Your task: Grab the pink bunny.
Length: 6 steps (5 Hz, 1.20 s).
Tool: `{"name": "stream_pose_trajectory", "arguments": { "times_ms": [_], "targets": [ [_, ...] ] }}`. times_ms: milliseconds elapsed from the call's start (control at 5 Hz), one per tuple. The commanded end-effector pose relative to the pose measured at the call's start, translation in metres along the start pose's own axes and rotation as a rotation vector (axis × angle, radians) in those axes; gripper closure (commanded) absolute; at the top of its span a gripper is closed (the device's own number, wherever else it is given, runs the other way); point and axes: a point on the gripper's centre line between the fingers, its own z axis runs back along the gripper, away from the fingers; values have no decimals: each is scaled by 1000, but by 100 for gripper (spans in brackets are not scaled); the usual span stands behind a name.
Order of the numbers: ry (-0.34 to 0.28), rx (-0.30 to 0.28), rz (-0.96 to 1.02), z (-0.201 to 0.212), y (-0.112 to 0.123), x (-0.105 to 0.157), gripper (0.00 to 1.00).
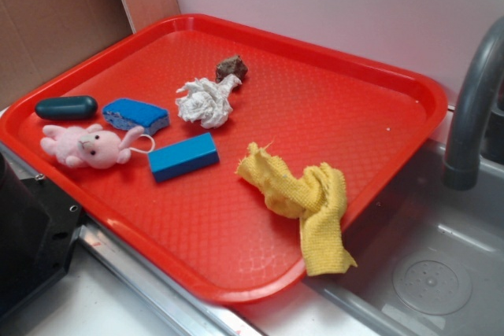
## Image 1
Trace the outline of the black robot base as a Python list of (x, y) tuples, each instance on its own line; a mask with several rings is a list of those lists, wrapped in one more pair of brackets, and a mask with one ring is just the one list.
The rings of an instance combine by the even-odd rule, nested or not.
[(1, 320), (69, 271), (82, 206), (44, 175), (20, 179), (1, 157)]

